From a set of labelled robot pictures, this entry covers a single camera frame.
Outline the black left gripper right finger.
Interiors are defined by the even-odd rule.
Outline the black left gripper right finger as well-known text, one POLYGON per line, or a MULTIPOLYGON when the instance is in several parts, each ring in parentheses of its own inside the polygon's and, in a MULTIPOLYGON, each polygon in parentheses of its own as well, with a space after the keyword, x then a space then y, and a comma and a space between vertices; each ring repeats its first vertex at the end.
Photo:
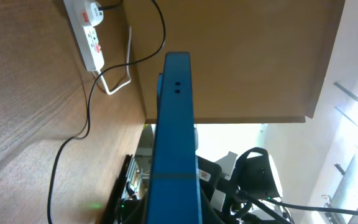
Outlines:
POLYGON ((200 200, 203 224, 224 224, 218 214, 214 211, 214 208, 210 205, 209 200, 202 189, 200 189, 200 200))

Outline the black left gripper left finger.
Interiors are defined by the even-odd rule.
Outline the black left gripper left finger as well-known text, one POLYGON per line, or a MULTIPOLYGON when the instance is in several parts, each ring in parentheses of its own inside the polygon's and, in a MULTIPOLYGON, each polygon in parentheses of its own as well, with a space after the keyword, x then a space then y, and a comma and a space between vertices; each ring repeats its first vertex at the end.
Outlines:
POLYGON ((149 194, 146 193, 136 208, 123 220, 123 224, 143 224, 145 221, 149 194))

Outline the blue Galaxy smartphone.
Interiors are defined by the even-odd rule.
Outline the blue Galaxy smartphone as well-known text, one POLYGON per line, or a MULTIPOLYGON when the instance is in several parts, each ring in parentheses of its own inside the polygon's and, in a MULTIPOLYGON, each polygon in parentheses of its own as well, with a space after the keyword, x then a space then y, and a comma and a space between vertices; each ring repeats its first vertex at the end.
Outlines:
POLYGON ((157 122, 144 222, 201 223, 188 52, 166 53, 157 87, 157 122))

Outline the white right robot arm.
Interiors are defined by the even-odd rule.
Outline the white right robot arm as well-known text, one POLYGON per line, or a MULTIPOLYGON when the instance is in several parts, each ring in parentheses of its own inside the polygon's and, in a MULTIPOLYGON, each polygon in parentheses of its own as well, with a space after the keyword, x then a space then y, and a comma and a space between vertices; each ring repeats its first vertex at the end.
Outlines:
POLYGON ((276 223, 288 223, 262 200, 281 197, 282 185, 272 156, 266 149, 254 147, 236 161, 230 179, 221 177, 217 189, 226 194, 221 213, 225 220, 240 220, 255 205, 276 223))

